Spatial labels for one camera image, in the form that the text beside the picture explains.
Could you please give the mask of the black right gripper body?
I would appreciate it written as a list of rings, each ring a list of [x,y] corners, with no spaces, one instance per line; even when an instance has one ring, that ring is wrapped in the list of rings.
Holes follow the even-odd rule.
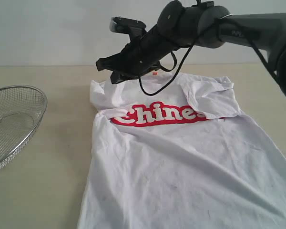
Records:
[[[158,31],[148,31],[139,41],[121,52],[119,72],[135,79],[162,68],[160,60],[174,49],[174,44]]]

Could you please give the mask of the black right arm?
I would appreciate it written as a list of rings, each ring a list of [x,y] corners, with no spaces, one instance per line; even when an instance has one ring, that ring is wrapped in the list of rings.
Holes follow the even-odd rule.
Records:
[[[111,19],[110,30],[130,38],[119,53],[96,62],[98,71],[111,71],[113,84],[162,69],[160,60],[181,48],[215,49],[227,42],[251,47],[286,96],[286,13],[232,15],[213,1],[184,7],[174,0],[148,31],[142,21],[122,17]]]

